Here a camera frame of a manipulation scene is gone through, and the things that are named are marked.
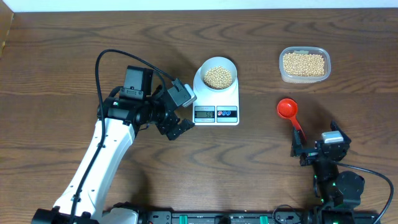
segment small robot arm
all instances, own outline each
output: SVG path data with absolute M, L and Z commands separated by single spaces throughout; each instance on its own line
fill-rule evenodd
M 79 199 L 72 216 L 74 223 L 137 223 L 137 214 L 132 210 L 114 208 L 103 217 L 105 198 L 114 175 L 127 149 L 133 144 L 142 125 L 155 124 L 162 135 L 169 140 L 177 139 L 194 124 L 180 118 L 174 111 L 187 107 L 196 100 L 189 85 L 179 79 L 172 81 L 173 87 L 165 90 L 165 83 L 159 85 L 150 95 L 152 77 L 157 71 L 128 66 L 124 86 L 116 87 L 103 102 L 105 139 L 96 156 L 90 172 L 80 190 Z M 55 202 L 53 209 L 38 209 L 32 223 L 66 223 L 70 221 L 76 188 L 79 186 L 90 161 L 100 144 L 102 121 L 98 107 L 98 121 L 91 144 L 72 181 Z
M 322 133 L 314 147 L 303 147 L 300 133 L 293 128 L 292 156 L 301 166 L 312 166 L 313 190 L 322 205 L 303 216 L 304 223 L 355 223 L 354 208 L 361 203 L 365 180 L 351 172 L 339 172 L 337 165 L 348 152 L 351 139 L 332 121 L 331 131 Z

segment plastic container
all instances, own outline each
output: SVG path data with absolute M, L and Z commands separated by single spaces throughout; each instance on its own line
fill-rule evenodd
M 284 69 L 284 55 L 287 53 L 297 54 L 316 54 L 322 55 L 325 65 L 323 66 L 324 75 L 320 77 L 301 77 L 288 74 Z M 327 79 L 331 72 L 330 56 L 326 50 L 319 47 L 288 47 L 280 53 L 279 56 L 279 70 L 282 74 L 282 79 L 288 83 L 316 83 Z
M 210 70 L 211 68 L 215 68 L 215 67 L 218 67 L 218 66 L 221 66 L 221 67 L 227 69 L 228 71 L 230 71 L 231 72 L 231 76 L 232 76 L 232 84 L 229 87 L 227 87 L 225 89 L 222 89 L 222 90 L 216 90 L 216 89 L 210 88 L 210 87 L 208 87 L 205 84 L 205 81 L 204 81 L 206 72 L 208 70 Z M 215 91 L 215 92 L 223 92 L 223 91 L 228 91 L 228 90 L 234 89 L 236 87 L 237 82 L 238 82 L 238 79 L 236 78 L 236 75 L 237 75 L 237 71 L 236 71 L 236 67 L 235 67 L 234 63 L 232 61 L 228 60 L 227 58 L 224 58 L 224 57 L 212 57 L 212 58 L 208 59 L 205 63 L 203 63 L 203 65 L 200 68 L 200 79 L 201 79 L 201 82 L 209 90 Z

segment white wall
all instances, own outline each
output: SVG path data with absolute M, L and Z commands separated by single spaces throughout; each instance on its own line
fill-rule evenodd
M 14 12 L 398 7 L 398 0 L 3 0 Z

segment digital display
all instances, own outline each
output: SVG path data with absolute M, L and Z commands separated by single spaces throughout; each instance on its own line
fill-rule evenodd
M 237 118 L 237 111 L 217 111 L 218 118 Z
M 214 118 L 214 111 L 196 111 L 196 118 Z

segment cable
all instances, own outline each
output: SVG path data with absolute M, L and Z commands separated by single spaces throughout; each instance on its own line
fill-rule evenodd
M 370 174 L 374 174 L 378 177 L 383 178 L 385 181 L 387 181 L 387 183 L 390 185 L 390 196 L 388 197 L 387 203 L 384 206 L 383 210 L 381 210 L 380 214 L 377 216 L 376 220 L 373 222 L 373 224 L 376 224 L 378 221 L 380 221 L 381 217 L 385 214 L 385 212 L 387 211 L 388 207 L 390 206 L 391 202 L 392 202 L 392 197 L 394 196 L 394 185 L 392 184 L 391 180 L 388 179 L 388 177 L 386 177 L 383 174 L 380 174 L 376 171 L 373 170 L 369 170 L 369 169 L 365 169 L 365 168 L 361 168 L 361 167 L 356 167 L 356 166 L 352 166 L 352 165 L 348 165 L 348 164 L 342 164 L 340 162 L 336 162 L 336 161 L 330 161 L 333 164 L 336 164 L 338 166 L 342 166 L 342 167 L 347 167 L 347 168 L 351 168 L 351 169 L 356 169 L 356 170 L 360 170 L 363 172 L 367 172 Z
M 146 127 L 144 127 L 144 128 L 141 128 L 140 130 L 138 130 L 138 131 L 143 131 L 143 130 L 147 130 L 149 128 L 149 124 L 147 124 L 147 126 Z
M 162 85 L 163 85 L 163 86 L 162 86 L 162 89 L 160 90 L 160 92 L 159 92 L 158 94 L 156 94 L 156 95 L 154 95 L 154 96 L 151 97 L 151 98 L 153 98 L 153 100 L 157 100 L 157 99 L 159 99 L 159 97 L 161 97 L 161 96 L 164 94 L 164 90 L 165 90 L 165 88 L 166 88 L 166 82 L 164 82 L 163 77 L 160 76 L 160 74 L 159 74 L 158 71 L 154 70 L 154 73 L 155 73 L 156 76 L 158 76 L 158 77 L 160 78 L 160 80 L 161 80 L 161 82 L 162 82 Z
M 291 209 L 293 210 L 293 212 L 296 213 L 296 216 L 298 216 L 299 219 L 300 219 L 299 222 L 294 223 L 294 224 L 299 224 L 299 223 L 301 223 L 301 215 L 299 215 L 293 207 L 291 207 L 290 205 L 287 205 L 287 204 L 279 205 L 279 206 L 276 207 L 275 210 L 272 212 L 272 219 L 273 219 L 273 221 L 274 221 L 275 223 L 281 224 L 280 221 L 277 221 L 277 220 L 275 219 L 275 212 L 276 212 L 276 210 L 278 210 L 280 207 L 289 207 L 289 208 L 291 208 Z
M 123 88 L 123 86 L 117 86 L 117 87 L 113 88 L 113 90 L 109 93 L 109 96 L 110 97 L 116 96 L 116 94 L 119 93 L 121 88 Z
M 157 67 L 153 66 L 149 62 L 146 62 L 145 60 L 143 60 L 143 59 L 141 59 L 139 57 L 136 57 L 135 55 L 129 54 L 127 52 L 124 52 L 124 51 L 121 51 L 121 50 L 116 50 L 116 49 L 107 49 L 107 50 L 102 51 L 99 54 L 99 56 L 98 56 L 98 58 L 97 58 L 97 60 L 95 62 L 95 83 L 96 83 L 96 87 L 97 87 L 97 94 L 98 94 L 98 101 L 99 101 L 99 111 L 101 113 L 101 124 L 102 124 L 101 140 L 99 141 L 97 150 L 95 151 L 94 156 L 91 159 L 90 163 L 88 164 L 85 173 L 81 177 L 79 186 L 77 187 L 76 194 L 74 195 L 74 198 L 73 198 L 72 209 L 71 209 L 71 212 L 70 212 L 69 224 L 73 224 L 74 221 L 75 221 L 76 207 L 77 207 L 77 203 L 78 203 L 79 198 L 80 198 L 81 189 L 83 188 L 83 184 L 85 183 L 85 180 L 86 180 L 88 174 L 90 173 L 91 168 L 93 167 L 94 161 L 97 158 L 98 154 L 100 153 L 100 150 L 103 147 L 103 144 L 104 144 L 104 141 L 105 141 L 105 132 L 106 132 L 106 130 L 105 130 L 105 118 L 104 118 L 103 99 L 102 99 L 102 93 L 101 93 L 101 85 L 100 85 L 100 78 L 99 78 L 99 74 L 98 74 L 98 68 L 100 67 L 100 60 L 101 60 L 102 56 L 106 52 L 116 52 L 116 53 L 119 53 L 119 54 L 126 55 L 128 57 L 134 58 L 134 59 L 146 64 L 147 66 L 153 68 L 155 71 L 162 73 L 163 75 L 165 75 L 167 78 L 171 79 L 172 81 L 175 80 L 172 76 L 170 76 L 169 74 L 163 72 L 162 70 L 158 69 Z M 164 92 L 164 88 L 165 88 L 164 79 L 159 75 L 159 73 L 155 73 L 155 74 L 162 81 L 163 87 L 162 87 L 161 91 L 163 93 Z M 111 94 L 115 94 L 116 95 L 117 91 L 119 91 L 119 90 L 120 90 L 120 88 L 116 87 L 111 92 Z

